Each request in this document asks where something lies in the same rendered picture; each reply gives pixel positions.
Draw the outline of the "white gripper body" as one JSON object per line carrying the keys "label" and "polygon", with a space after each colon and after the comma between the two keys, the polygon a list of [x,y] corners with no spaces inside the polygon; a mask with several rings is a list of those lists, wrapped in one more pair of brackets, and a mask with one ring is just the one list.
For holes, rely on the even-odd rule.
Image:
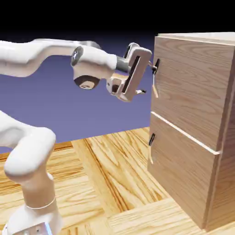
{"label": "white gripper body", "polygon": [[145,69],[149,65],[152,52],[139,45],[129,45],[124,56],[130,67],[129,76],[118,88],[118,98],[124,102],[131,102],[136,95]]}

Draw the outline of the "large light wood cabinet door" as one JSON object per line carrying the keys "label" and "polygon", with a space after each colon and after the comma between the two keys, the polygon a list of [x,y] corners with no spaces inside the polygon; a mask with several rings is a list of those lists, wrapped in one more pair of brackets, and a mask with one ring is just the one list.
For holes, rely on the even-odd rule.
{"label": "large light wood cabinet door", "polygon": [[219,151],[232,82],[235,41],[159,35],[152,110]]}

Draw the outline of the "light wood cabinet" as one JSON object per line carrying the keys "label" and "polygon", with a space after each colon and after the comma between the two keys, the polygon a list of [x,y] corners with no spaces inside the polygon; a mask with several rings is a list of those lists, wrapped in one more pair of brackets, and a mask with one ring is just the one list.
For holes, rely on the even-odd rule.
{"label": "light wood cabinet", "polygon": [[[235,32],[163,35],[235,41]],[[233,65],[231,88],[229,89],[229,96],[226,99],[224,108],[225,123],[222,128],[222,141],[219,151],[213,151],[191,135],[175,126],[173,123],[155,113],[151,108],[151,114],[156,115],[208,151],[215,155],[219,155],[207,220],[205,227],[203,228],[206,231],[211,231],[223,225],[235,222],[235,55]]]}

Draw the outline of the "small light wood cabinet door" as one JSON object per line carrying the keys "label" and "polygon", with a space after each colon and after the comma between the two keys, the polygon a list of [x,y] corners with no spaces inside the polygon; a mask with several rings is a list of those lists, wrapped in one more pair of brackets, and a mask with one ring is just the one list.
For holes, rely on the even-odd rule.
{"label": "small light wood cabinet door", "polygon": [[213,154],[174,127],[151,114],[152,160],[148,171],[203,229],[218,163]]}

